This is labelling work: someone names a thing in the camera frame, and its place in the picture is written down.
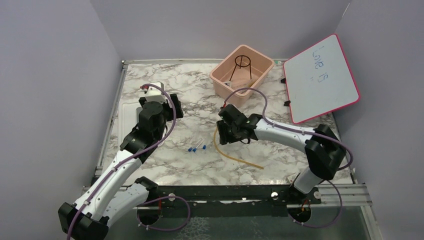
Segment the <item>amber rubber tubing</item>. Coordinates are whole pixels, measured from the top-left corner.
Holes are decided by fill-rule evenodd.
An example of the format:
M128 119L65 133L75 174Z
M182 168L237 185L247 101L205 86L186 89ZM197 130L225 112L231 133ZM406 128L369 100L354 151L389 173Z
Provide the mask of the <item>amber rubber tubing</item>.
M243 160L243 159L239 159L239 158L235 158L235 157L229 156L229 155L225 154L224 152L222 152L222 151L220 150L219 146L218 146L218 143L217 143L217 133L218 133L218 128L216 127L216 128L215 128L215 131L214 131L214 133L213 133L213 140L212 140L212 142L213 142L213 145L214 145L214 147L215 147L215 150L216 150L216 151L217 151L217 152L218 152L221 156L223 156L223 157L225 157L225 158L227 158L227 159L229 159L229 160L233 160L233 161L236 161L236 162L238 162L238 163L242 163L242 164L245 164L245 165L248 165L248 166L251 166L251 167L254 167L254 168L260 169L260 170L263 170L263 169L264 169L264 167L263 167L263 166L260 166L260 165L257 165L257 164L254 164L254 163L251 163L251 162L245 161L245 160Z

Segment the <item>blue base glass cylinder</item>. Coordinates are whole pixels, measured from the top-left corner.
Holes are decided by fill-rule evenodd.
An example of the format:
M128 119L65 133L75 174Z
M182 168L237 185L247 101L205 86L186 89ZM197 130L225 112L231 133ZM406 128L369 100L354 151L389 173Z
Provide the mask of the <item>blue base glass cylinder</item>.
M222 82L224 85L228 86L231 89L235 89L236 88L236 84L234 80L228 80L228 81L223 81Z

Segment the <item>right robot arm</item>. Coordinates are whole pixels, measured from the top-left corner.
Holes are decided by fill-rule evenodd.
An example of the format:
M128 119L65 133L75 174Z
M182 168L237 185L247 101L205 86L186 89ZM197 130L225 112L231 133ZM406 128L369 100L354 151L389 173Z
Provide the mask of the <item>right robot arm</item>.
M261 114L246 116L232 104L222 107L218 115L221 119L216 126L221 145L270 141L306 155L307 168L297 175L288 190L289 199L296 204L306 200L316 185L332 180L347 153L325 124L316 128L296 127L268 120Z

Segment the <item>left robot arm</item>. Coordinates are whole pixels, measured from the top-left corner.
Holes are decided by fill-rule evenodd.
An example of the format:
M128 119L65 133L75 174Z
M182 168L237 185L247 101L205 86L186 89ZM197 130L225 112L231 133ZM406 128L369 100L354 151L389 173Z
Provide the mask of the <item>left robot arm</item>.
M110 227L133 207L152 205L157 191L141 183L120 187L171 134L176 120L184 116L175 93L141 97L138 122L124 138L106 171L74 203L63 203L59 221L68 240L103 240Z

